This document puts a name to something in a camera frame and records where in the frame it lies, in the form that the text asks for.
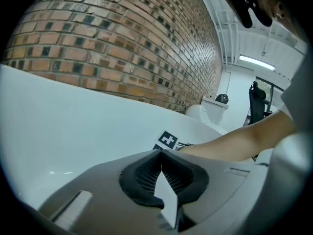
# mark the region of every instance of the vent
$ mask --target vent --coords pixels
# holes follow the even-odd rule
[[[177,195],[179,206],[196,201],[209,183],[209,176],[202,167],[167,150],[157,150],[121,171],[119,183],[122,190],[139,205],[162,209],[163,201],[154,197],[161,167]]]
[[[136,181],[152,195],[155,193],[155,186],[161,168],[176,195],[193,182],[194,175],[191,169],[176,162],[165,153],[158,153],[135,171]]]

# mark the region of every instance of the white wall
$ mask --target white wall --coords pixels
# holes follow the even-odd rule
[[[253,81],[253,70],[229,65],[227,71],[223,71],[218,94],[228,95],[229,108],[219,125],[225,130],[232,131],[243,126],[250,108],[249,88]]]

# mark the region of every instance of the black grille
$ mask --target black grille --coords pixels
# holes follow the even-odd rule
[[[165,153],[158,153],[135,170],[135,179],[140,186],[154,195],[159,174],[164,173],[175,194],[180,193],[193,182],[192,170],[176,162]]]

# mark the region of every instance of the ceiling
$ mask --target ceiling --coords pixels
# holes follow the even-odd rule
[[[306,45],[295,40],[284,28],[273,22],[271,27],[263,26],[254,16],[250,15],[253,26],[244,28],[234,16],[225,0],[203,0],[216,27],[223,62],[243,66],[267,75],[279,76],[291,80],[301,63]],[[276,67],[270,71],[258,65],[239,60],[239,55],[249,56]]]

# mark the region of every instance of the white cabinet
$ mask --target white cabinet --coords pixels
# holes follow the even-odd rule
[[[205,96],[202,97],[201,105],[205,107],[207,116],[214,124],[220,123],[224,111],[229,107],[226,104],[206,98]]]

